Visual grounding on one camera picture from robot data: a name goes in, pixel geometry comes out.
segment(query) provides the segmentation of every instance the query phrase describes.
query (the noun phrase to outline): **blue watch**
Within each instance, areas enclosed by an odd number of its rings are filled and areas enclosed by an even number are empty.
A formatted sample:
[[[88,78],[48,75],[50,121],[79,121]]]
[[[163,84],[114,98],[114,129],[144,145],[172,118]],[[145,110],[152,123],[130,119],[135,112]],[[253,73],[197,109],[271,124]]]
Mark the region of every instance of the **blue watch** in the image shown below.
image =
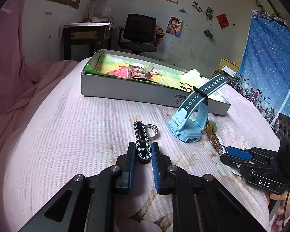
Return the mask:
[[[202,85],[186,98],[169,122],[174,136],[183,142],[197,142],[202,136],[208,119],[207,97],[228,82],[224,75],[217,75]],[[198,109],[195,120],[189,119],[193,111]]]

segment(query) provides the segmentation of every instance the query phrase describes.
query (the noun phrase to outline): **red card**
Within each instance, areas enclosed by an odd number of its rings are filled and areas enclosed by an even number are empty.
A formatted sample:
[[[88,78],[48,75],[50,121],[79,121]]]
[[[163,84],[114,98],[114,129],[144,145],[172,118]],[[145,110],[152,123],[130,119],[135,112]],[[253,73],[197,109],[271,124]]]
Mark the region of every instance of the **red card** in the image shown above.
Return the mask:
[[[228,19],[227,19],[227,16],[225,14],[221,14],[221,15],[217,16],[217,20],[218,20],[220,27],[222,29],[230,26]]]

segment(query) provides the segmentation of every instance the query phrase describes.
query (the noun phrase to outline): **metal screw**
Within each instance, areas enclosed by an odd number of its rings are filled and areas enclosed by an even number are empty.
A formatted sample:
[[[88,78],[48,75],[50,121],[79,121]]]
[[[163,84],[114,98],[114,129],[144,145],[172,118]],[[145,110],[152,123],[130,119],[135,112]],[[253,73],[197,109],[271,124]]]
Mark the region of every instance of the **metal screw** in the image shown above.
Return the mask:
[[[177,166],[175,166],[175,165],[170,165],[170,166],[168,167],[168,169],[169,169],[171,172],[174,172],[174,171],[177,170]]]
[[[76,176],[74,176],[74,180],[75,181],[82,181],[83,179],[84,179],[84,175],[82,175],[82,174],[77,174]]]
[[[214,179],[214,177],[211,174],[206,174],[206,175],[204,175],[204,179],[207,181],[212,181]]]
[[[120,169],[120,167],[117,166],[117,165],[111,166],[111,171],[112,171],[112,172],[116,172],[116,171],[118,171],[119,169]]]

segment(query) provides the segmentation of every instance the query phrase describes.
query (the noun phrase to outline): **starry blue curtain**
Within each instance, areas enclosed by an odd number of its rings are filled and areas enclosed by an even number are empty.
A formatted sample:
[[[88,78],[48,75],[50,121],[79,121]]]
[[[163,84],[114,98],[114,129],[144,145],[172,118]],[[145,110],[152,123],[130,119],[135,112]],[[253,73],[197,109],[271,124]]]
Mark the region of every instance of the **starry blue curtain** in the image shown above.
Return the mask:
[[[252,16],[233,87],[260,111],[276,133],[279,112],[290,115],[290,30],[287,27]]]

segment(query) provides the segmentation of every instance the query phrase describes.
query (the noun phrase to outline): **bed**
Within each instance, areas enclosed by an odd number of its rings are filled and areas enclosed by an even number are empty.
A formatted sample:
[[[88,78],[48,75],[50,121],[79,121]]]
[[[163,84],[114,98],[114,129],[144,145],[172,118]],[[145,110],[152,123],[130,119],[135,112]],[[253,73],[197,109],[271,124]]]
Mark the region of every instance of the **bed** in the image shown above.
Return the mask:
[[[175,108],[82,96],[87,61],[53,64],[25,107],[0,115],[0,230],[18,231],[74,175],[95,175],[115,164],[135,140],[137,120],[158,127],[155,141],[173,164],[193,175],[214,175],[271,230],[265,193],[221,164],[205,135],[183,143],[170,133]],[[209,119],[217,123],[222,144],[277,151],[279,140],[260,112],[229,85],[219,91],[231,107],[226,116]],[[115,200],[115,230],[172,231],[172,197],[157,195],[151,164],[137,164],[132,193]]]

